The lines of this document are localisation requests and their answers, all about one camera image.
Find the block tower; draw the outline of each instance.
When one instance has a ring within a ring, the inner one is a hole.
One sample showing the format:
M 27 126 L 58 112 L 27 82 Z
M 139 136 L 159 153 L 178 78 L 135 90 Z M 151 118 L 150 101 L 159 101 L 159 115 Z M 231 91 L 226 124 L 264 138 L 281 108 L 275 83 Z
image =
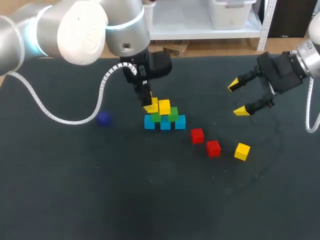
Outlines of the block tower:
M 171 107 L 170 100 L 159 100 L 152 98 L 152 105 L 145 106 L 147 115 L 144 116 L 144 129 L 154 130 L 156 124 L 160 124 L 161 130 L 171 130 L 171 123 L 174 123 L 176 130 L 186 129 L 186 116 L 178 114 L 178 108 Z

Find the white plastic box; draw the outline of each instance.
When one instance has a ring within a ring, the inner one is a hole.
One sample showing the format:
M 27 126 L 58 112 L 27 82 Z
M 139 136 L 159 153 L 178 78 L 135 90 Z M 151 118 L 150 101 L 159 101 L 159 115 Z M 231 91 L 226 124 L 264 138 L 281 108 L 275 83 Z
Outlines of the white plastic box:
M 208 0 L 209 15 L 216 30 L 242 29 L 257 0 Z
M 144 4 L 144 17 L 146 21 L 146 27 L 151 33 L 152 26 L 154 22 L 154 10 L 155 10 L 156 2 L 153 2 L 151 4 Z

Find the floor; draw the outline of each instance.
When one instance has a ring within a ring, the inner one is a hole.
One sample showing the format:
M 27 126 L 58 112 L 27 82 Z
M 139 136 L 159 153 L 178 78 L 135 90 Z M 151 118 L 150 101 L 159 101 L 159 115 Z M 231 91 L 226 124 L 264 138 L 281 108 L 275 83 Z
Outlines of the floor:
M 305 38 L 270 38 L 267 40 L 266 51 L 272 54 L 280 54 L 284 51 L 296 49 Z M 189 42 L 187 50 L 180 54 L 180 57 L 204 57 L 204 56 L 232 56 L 232 55 L 257 55 L 258 38 L 242 39 L 214 39 L 214 40 L 192 40 Z M 157 41 L 150 45 L 152 52 L 161 51 L 164 42 Z M 102 58 L 115 58 L 108 48 L 105 49 Z M 0 86 L 4 77 L 0 77 Z

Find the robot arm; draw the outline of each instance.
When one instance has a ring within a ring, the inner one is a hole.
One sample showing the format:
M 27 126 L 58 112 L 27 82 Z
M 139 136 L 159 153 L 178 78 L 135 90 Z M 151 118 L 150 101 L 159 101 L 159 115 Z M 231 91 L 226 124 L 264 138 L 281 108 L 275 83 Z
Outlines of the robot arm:
M 297 46 L 297 50 L 283 52 L 273 58 L 265 52 L 257 58 L 257 65 L 246 74 L 239 75 L 228 87 L 231 92 L 245 86 L 256 77 L 262 85 L 262 98 L 248 103 L 234 111 L 237 116 L 251 116 L 255 112 L 274 105 L 276 95 L 301 85 L 303 80 L 310 77 L 310 91 L 307 99 L 306 129 L 313 133 L 320 124 L 318 118 L 314 128 L 309 127 L 309 110 L 312 94 L 313 79 L 320 78 L 320 13 L 311 21 L 309 26 L 310 39 Z
M 62 58 L 89 65 L 102 54 L 105 41 L 121 62 L 143 106 L 152 104 L 149 80 L 172 69 L 166 53 L 150 53 L 141 0 L 62 0 L 55 5 L 32 3 L 9 17 L 0 16 L 0 76 L 18 70 L 32 58 Z

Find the blue cube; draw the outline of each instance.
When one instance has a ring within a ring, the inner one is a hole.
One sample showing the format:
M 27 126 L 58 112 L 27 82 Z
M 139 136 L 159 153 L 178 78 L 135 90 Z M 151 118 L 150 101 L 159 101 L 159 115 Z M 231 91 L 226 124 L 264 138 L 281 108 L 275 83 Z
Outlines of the blue cube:
M 144 129 L 147 129 L 147 130 L 156 129 L 156 123 L 152 121 L 151 115 L 144 116 Z
M 161 116 L 160 129 L 161 130 L 171 130 L 171 123 L 169 122 L 167 115 Z
M 108 112 L 102 111 L 96 115 L 96 123 L 100 127 L 108 127 L 111 124 L 111 117 Z
M 186 129 L 186 116 L 179 115 L 178 121 L 175 122 L 175 129 Z

